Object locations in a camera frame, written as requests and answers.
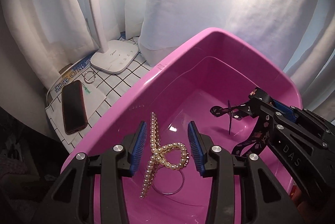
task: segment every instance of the smartphone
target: smartphone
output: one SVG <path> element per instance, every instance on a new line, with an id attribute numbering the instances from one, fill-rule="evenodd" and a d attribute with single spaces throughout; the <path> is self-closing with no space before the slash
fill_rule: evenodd
<path id="1" fill-rule="evenodd" d="M 66 134 L 72 134 L 87 127 L 82 83 L 76 80 L 62 89 L 62 108 Z"/>

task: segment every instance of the white fabric backdrop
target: white fabric backdrop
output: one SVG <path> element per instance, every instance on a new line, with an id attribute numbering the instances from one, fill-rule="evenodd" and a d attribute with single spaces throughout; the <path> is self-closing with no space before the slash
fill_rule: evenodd
<path id="1" fill-rule="evenodd" d="M 49 88 L 58 71 L 98 49 L 88 0 L 1 0 L 26 60 Z M 207 27 L 264 53 L 299 88 L 304 106 L 335 119 L 335 0 L 100 0 L 106 38 L 141 35 L 155 65 Z"/>

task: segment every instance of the metal keyring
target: metal keyring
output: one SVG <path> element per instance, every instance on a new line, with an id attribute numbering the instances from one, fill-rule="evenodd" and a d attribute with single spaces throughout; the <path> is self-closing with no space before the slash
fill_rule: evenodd
<path id="1" fill-rule="evenodd" d="M 161 165 L 160 167 L 158 167 L 157 172 L 158 172 L 159 169 L 161 169 L 161 168 L 163 168 L 163 167 L 164 167 L 163 165 Z M 170 195 L 177 194 L 177 193 L 182 189 L 182 187 L 184 186 L 184 182 L 185 182 L 185 176 L 184 176 L 184 173 L 182 172 L 181 169 L 179 169 L 178 171 L 180 172 L 180 174 L 181 174 L 182 177 L 183 177 L 183 182 L 182 182 L 182 185 L 181 185 L 176 191 L 174 191 L 174 192 L 172 192 L 172 193 L 163 193 L 163 192 L 157 190 L 157 188 L 155 187 L 155 184 L 152 185 L 153 189 L 154 189 L 157 193 L 160 193 L 160 194 L 163 194 L 163 195 L 166 195 L 166 196 L 170 196 Z"/>
<path id="2" fill-rule="evenodd" d="M 86 74 L 87 73 L 93 73 L 93 81 L 91 81 L 91 82 L 88 82 L 87 80 L 86 80 Z M 96 78 L 96 76 L 95 76 L 95 71 L 87 71 L 87 72 L 85 72 L 84 73 L 84 81 L 87 83 L 87 84 L 92 84 L 94 81 L 95 81 L 95 78 Z"/>

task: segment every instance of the pink plastic basin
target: pink plastic basin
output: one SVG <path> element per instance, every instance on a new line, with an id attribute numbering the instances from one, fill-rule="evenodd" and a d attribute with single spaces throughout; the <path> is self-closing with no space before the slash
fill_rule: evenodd
<path id="1" fill-rule="evenodd" d="M 173 51 L 130 88 L 74 149 L 63 169 L 77 153 L 101 154 L 120 143 L 124 135 L 134 133 L 140 121 L 149 124 L 150 112 L 157 114 L 162 145 L 183 142 L 190 150 L 187 125 L 193 120 L 200 133 L 210 135 L 216 145 L 231 152 L 250 135 L 256 119 L 233 120 L 232 133 L 228 135 L 228 115 L 216 118 L 209 110 L 215 105 L 226 107 L 228 100 L 232 105 L 247 101 L 256 86 L 288 106 L 302 107 L 292 81 L 264 55 L 226 31 L 208 28 Z M 150 154 L 147 140 L 138 172 L 133 178 L 123 178 L 130 223 L 205 223 L 211 178 L 200 177 L 192 158 L 183 169 L 185 184 L 180 192 L 163 196 L 151 188 L 145 199 L 139 198 Z M 292 178 L 269 148 L 260 157 L 290 191 Z M 177 163 L 180 155 L 171 153 L 167 158 Z M 155 177 L 156 188 L 163 192 L 175 191 L 181 182 L 178 171 L 165 168 Z M 100 223 L 99 176 L 94 188 L 94 220 Z M 235 196 L 235 223 L 240 223 L 237 176 Z"/>

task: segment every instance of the silver screw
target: silver screw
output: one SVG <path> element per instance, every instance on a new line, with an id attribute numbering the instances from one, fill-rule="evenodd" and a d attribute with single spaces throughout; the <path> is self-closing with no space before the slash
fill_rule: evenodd
<path id="1" fill-rule="evenodd" d="M 219 147 L 218 145 L 214 145 L 214 146 L 212 146 L 212 150 L 213 150 L 214 152 L 220 152 L 220 151 L 222 150 L 222 148 Z"/>
<path id="2" fill-rule="evenodd" d="M 123 150 L 123 146 L 122 146 L 122 145 L 115 145 L 115 146 L 113 147 L 113 150 L 114 150 L 114 151 L 121 151 L 121 150 Z"/>
<path id="3" fill-rule="evenodd" d="M 83 153 L 83 152 L 78 153 L 76 155 L 76 159 L 77 160 L 83 160 L 83 159 L 85 159 L 85 153 Z"/>
<path id="4" fill-rule="evenodd" d="M 258 156 L 257 156 L 255 153 L 251 153 L 251 154 L 249 155 L 249 158 L 250 158 L 250 160 L 253 160 L 253 161 L 258 160 Z"/>

